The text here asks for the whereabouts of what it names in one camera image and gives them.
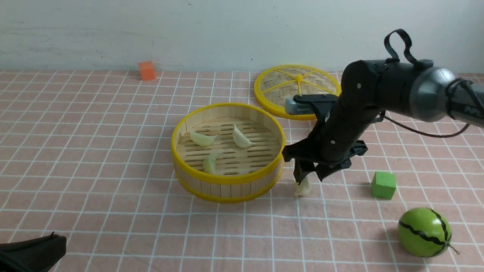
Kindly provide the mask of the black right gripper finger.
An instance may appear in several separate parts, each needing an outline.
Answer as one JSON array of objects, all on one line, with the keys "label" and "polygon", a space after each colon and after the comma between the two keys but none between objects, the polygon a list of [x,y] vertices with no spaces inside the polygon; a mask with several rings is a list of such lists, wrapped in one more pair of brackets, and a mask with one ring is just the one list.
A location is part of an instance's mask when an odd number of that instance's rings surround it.
[{"label": "black right gripper finger", "polygon": [[308,174],[314,172],[316,167],[313,162],[301,159],[295,159],[295,166],[293,176],[297,185],[301,185],[303,180],[307,178]]},{"label": "black right gripper finger", "polygon": [[318,164],[315,168],[316,175],[318,176],[319,181],[323,181],[323,179],[343,169],[346,169],[346,162],[340,163],[338,165]]}]

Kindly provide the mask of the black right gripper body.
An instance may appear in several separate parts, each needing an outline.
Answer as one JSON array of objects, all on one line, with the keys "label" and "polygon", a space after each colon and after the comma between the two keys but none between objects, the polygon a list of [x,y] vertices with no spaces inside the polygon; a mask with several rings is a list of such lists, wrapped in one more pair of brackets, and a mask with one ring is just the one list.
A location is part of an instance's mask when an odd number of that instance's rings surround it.
[{"label": "black right gripper body", "polygon": [[373,123],[382,122],[384,111],[378,107],[351,110],[339,100],[331,110],[316,119],[308,136],[283,148],[285,162],[301,159],[323,165],[338,165],[367,151],[360,136]]}]

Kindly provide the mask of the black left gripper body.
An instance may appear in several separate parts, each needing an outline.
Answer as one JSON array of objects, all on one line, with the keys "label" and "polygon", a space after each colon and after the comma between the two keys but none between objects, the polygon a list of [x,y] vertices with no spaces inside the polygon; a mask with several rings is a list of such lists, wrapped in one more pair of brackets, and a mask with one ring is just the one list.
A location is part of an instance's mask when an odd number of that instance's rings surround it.
[{"label": "black left gripper body", "polygon": [[52,232],[48,236],[0,245],[1,272],[48,272],[64,257],[67,238]]}]

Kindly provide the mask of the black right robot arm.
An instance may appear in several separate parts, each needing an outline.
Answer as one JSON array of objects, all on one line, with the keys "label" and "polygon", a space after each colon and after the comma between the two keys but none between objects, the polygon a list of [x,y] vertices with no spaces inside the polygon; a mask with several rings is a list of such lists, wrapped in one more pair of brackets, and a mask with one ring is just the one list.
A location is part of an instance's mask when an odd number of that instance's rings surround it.
[{"label": "black right robot arm", "polygon": [[308,137],[287,145],[285,162],[295,160],[293,176],[300,184],[315,172],[320,180],[351,167],[351,158],[368,150],[360,136],[391,111],[436,122],[445,116],[482,128],[483,85],[459,79],[427,64],[382,60],[350,63],[342,74],[341,94],[295,95],[286,101],[289,115],[313,113],[316,125]]}]

